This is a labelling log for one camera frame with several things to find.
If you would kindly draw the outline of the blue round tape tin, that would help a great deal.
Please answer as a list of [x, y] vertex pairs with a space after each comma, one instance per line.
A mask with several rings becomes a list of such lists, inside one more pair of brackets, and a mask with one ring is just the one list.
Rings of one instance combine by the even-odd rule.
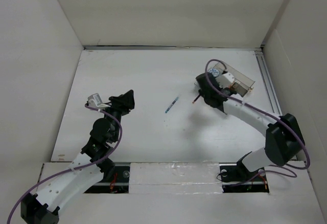
[[211, 68], [207, 71], [208, 73], [211, 73], [215, 78], [220, 76], [220, 71], [216, 68]]

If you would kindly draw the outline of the clear desk organizer box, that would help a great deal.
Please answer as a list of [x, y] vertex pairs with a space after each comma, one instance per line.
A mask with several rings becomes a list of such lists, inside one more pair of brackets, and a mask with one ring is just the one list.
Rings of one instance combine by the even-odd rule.
[[255, 81], [248, 78], [246, 75], [239, 72], [238, 70], [236, 70], [232, 66], [228, 65], [227, 63], [225, 63], [223, 61], [221, 61], [221, 62], [213, 61], [208, 65], [207, 70], [209, 70], [211, 68], [218, 69], [221, 73], [220, 76], [227, 72], [230, 72], [231, 74], [234, 75], [235, 81], [228, 88], [230, 88], [231, 90], [234, 91], [234, 94], [236, 95], [237, 99], [243, 100], [244, 97], [246, 97], [252, 91]]

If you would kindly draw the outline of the blue capped pen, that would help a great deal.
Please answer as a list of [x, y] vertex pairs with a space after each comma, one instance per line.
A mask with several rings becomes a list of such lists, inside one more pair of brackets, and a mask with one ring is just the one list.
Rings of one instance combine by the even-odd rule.
[[167, 109], [165, 110], [165, 114], [167, 114], [170, 109], [174, 106], [174, 104], [179, 100], [179, 96], [177, 96], [171, 103], [170, 105], [167, 107]]

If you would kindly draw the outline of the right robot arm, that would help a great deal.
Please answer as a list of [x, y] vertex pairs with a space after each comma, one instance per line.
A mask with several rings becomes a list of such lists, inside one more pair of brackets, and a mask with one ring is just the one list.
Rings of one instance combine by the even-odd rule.
[[196, 77], [199, 96], [220, 112], [234, 116], [256, 129], [265, 138], [263, 147], [242, 156], [235, 166], [221, 174], [223, 182], [245, 181], [266, 166], [283, 167], [300, 151], [305, 151], [296, 118], [268, 113], [244, 101], [231, 86], [223, 87], [211, 73]]

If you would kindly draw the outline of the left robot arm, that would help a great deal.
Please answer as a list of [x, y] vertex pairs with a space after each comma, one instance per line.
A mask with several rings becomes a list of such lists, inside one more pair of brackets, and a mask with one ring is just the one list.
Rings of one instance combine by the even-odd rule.
[[20, 216], [25, 223], [58, 223], [67, 205], [100, 181], [109, 181], [115, 163], [109, 158], [122, 139], [122, 116], [135, 107], [134, 91], [111, 96], [107, 103], [99, 94], [87, 98], [85, 108], [103, 114], [94, 121], [87, 143], [67, 169], [51, 175], [37, 185], [41, 190], [30, 190], [20, 200]]

